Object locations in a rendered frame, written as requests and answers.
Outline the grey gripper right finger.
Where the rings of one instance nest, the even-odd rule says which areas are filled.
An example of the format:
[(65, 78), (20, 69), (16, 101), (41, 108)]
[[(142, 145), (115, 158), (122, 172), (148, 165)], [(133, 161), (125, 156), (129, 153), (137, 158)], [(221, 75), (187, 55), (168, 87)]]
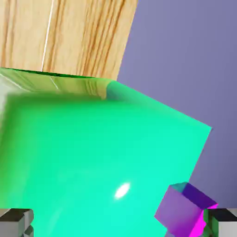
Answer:
[(237, 237), (237, 208), (204, 210), (203, 237)]

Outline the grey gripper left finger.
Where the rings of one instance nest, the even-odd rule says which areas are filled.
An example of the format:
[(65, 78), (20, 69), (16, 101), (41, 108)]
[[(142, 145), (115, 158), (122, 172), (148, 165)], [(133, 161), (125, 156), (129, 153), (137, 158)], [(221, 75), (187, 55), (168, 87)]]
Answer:
[(0, 209), (0, 237), (34, 237), (32, 209)]

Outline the large green box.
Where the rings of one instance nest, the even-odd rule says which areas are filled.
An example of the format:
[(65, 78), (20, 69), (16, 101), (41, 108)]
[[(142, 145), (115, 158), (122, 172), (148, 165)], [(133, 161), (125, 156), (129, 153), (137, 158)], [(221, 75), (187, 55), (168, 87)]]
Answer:
[(211, 127), (117, 81), (0, 68), (0, 208), (35, 237), (163, 237)]

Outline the small purple cube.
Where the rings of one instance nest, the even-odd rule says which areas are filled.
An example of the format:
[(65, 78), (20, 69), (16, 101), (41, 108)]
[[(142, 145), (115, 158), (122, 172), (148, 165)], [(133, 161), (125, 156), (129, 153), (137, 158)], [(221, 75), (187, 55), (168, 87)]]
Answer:
[(206, 223), (205, 209), (215, 209), (218, 203), (188, 182), (168, 187), (154, 217), (174, 237), (199, 237)]

